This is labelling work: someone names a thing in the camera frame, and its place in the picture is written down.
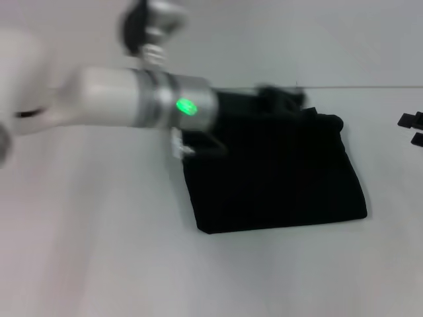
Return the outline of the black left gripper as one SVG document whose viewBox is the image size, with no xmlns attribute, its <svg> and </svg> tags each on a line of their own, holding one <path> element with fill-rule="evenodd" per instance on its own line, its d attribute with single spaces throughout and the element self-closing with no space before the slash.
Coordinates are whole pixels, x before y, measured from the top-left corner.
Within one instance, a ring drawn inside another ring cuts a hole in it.
<svg viewBox="0 0 423 317">
<path fill-rule="evenodd" d="M 256 87 L 253 92 L 215 90 L 217 116 L 211 130 L 235 123 L 281 122 L 284 116 L 316 116 L 307 107 L 307 95 L 300 88 Z"/>
</svg>

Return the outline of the black t-shirt with FREE print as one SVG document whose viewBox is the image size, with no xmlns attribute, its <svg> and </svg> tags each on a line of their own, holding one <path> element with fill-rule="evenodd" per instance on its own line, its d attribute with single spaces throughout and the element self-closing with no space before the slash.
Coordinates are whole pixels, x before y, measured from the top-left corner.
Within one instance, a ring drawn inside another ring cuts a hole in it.
<svg viewBox="0 0 423 317">
<path fill-rule="evenodd" d="M 338 116 L 313 108 L 218 125 L 212 134 L 226 153 L 183 162 L 198 229 L 215 234 L 364 219 L 343 127 Z"/>
</svg>

